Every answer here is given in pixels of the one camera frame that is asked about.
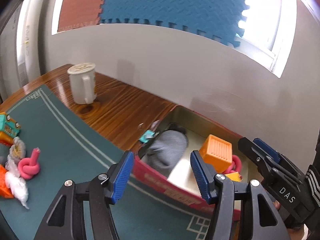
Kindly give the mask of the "person's hand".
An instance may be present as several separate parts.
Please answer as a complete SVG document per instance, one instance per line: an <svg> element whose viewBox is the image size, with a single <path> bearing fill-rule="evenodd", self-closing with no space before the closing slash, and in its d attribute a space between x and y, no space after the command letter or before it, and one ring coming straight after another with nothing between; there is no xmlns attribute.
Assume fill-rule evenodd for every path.
<svg viewBox="0 0 320 240"><path fill-rule="evenodd" d="M280 197L280 205L286 209L290 216L287 217L284 222L286 226L297 227L300 224L305 224L312 234L306 239L317 239L319 236L319 205L315 204L315 200L307 196L307 193L300 194L299 196L292 195L287 198L284 194L277 194L276 197Z"/></svg>

